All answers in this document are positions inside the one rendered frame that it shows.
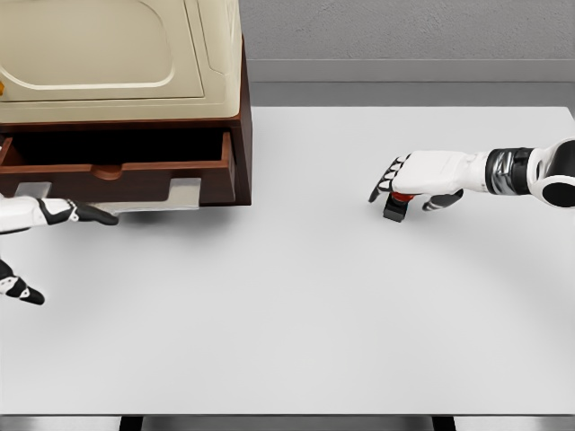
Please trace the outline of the brown drawer with silver handle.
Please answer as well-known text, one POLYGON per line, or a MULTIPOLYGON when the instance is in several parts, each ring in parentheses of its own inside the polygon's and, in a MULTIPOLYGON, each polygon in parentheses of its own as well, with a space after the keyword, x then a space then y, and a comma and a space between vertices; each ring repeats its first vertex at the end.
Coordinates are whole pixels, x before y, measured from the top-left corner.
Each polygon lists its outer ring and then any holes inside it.
POLYGON ((0 144, 0 193, 50 183, 84 202, 164 201, 174 179, 200 181, 199 204, 235 201, 232 139, 222 128, 20 133, 0 144))

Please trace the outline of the cream and brown cabinet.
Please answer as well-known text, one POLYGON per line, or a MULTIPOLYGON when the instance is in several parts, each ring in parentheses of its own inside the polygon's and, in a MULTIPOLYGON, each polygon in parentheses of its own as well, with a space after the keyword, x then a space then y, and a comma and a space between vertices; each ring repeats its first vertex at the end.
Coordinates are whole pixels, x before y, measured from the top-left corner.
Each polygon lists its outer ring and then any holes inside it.
POLYGON ((222 128, 252 202, 239 0, 0 0, 0 144, 20 133, 222 128))

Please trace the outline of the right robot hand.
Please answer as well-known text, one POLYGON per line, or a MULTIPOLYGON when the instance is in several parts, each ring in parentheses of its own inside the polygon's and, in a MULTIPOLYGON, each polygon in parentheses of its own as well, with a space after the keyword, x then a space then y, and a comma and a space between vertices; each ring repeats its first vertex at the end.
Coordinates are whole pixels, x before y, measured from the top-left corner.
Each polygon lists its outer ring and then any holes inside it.
POLYGON ((415 151, 392 161, 374 186, 368 202, 388 192, 401 195, 452 195, 460 189, 483 191, 473 167, 475 156, 452 151, 415 151))

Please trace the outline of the black switch with red button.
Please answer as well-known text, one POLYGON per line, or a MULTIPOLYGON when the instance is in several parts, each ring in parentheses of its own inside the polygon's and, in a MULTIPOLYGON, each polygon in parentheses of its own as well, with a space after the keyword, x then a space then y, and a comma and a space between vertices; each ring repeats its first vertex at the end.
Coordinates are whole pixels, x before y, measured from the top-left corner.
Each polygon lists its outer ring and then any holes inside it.
POLYGON ((404 220, 408 205, 414 198, 414 195, 390 192, 385 202, 383 217, 400 223, 404 220))

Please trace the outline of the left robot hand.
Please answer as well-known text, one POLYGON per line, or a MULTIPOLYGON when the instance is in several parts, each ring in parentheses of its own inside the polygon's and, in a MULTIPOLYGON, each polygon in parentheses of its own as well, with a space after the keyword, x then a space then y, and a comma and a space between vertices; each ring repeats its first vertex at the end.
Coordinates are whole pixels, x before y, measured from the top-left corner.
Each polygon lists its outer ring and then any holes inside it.
MULTIPOLYGON (((64 222, 117 225, 119 219, 97 207, 67 198, 33 198, 30 196, 0 198, 0 235, 25 232, 32 227, 64 222)), ((44 295, 16 275, 1 258, 0 295, 36 305, 45 303, 44 295)))

